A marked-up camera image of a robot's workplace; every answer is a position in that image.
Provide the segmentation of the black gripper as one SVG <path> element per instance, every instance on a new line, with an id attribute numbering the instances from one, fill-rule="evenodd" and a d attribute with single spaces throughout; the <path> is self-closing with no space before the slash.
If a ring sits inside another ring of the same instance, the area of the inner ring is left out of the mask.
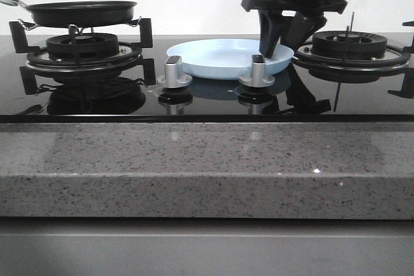
<path id="1" fill-rule="evenodd" d="M 271 58 L 282 36 L 282 44 L 300 47 L 315 32 L 325 26 L 324 12 L 343 13 L 346 0 L 242 0 L 246 11 L 258 10 L 260 24 L 259 51 Z M 294 17 L 284 16 L 282 11 L 296 12 Z"/>

